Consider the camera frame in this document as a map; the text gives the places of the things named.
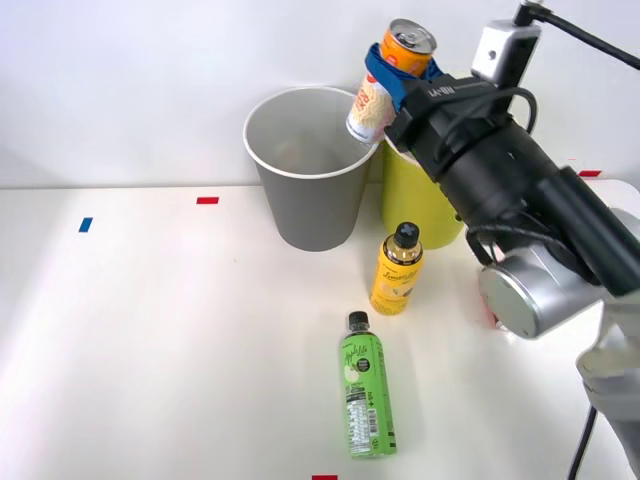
orange can lid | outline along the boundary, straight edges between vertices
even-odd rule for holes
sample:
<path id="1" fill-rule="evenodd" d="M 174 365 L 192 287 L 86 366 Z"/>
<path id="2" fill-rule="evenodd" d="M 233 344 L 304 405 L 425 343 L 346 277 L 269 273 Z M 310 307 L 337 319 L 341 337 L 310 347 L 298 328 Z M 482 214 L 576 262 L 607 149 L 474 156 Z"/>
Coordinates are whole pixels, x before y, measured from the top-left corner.
<path id="1" fill-rule="evenodd" d="M 411 52 L 427 55 L 438 47 L 436 38 L 426 28 L 405 18 L 391 22 L 389 31 L 398 44 Z"/>

yellow bottle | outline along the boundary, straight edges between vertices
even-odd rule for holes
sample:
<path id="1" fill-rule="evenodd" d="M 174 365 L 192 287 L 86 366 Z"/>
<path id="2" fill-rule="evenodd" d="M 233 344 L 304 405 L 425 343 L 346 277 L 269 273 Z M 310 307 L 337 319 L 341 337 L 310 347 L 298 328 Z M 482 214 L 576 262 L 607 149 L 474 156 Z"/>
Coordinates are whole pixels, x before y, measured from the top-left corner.
<path id="1" fill-rule="evenodd" d="M 418 241 L 420 230 L 411 222 L 398 225 L 380 247 L 371 306 L 383 315 L 402 312 L 422 268 L 423 250 Z"/>

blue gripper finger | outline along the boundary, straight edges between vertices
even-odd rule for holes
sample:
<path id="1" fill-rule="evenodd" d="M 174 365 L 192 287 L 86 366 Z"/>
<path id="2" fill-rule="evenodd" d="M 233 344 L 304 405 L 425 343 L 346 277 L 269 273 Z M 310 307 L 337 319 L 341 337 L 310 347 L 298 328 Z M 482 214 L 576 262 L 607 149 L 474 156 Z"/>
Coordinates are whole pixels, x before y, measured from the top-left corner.
<path id="1" fill-rule="evenodd" d="M 385 88 L 391 99 L 396 112 L 402 108 L 402 102 L 406 96 L 403 82 L 406 80 L 428 80 L 441 76 L 443 73 L 438 68 L 435 60 L 432 58 L 422 77 L 418 78 L 410 73 L 397 69 L 390 63 L 384 61 L 380 55 L 380 44 L 374 43 L 369 49 L 369 53 L 364 60 L 369 73 Z"/>

nutrition label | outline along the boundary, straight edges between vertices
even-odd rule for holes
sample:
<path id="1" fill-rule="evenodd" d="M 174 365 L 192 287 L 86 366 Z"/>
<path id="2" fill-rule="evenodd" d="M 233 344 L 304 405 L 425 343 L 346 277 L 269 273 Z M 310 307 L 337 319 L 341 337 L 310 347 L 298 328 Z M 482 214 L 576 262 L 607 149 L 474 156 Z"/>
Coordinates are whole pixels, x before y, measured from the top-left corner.
<path id="1" fill-rule="evenodd" d="M 351 453 L 365 453 L 369 445 L 369 416 L 367 398 L 364 392 L 347 395 L 347 417 L 349 421 L 349 449 Z"/>

black bottle cap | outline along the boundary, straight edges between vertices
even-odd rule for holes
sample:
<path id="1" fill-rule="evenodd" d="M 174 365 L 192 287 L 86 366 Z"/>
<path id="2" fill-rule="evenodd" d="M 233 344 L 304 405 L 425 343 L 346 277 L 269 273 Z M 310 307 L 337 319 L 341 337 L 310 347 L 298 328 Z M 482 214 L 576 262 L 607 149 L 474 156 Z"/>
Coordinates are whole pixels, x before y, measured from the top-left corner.
<path id="1" fill-rule="evenodd" d="M 418 244 L 419 237 L 420 229 L 415 223 L 402 222 L 393 235 L 393 241 L 400 248 L 413 248 Z"/>
<path id="2" fill-rule="evenodd" d="M 367 312 L 351 312 L 349 314 L 349 330 L 355 329 L 356 325 L 369 328 L 369 316 Z"/>

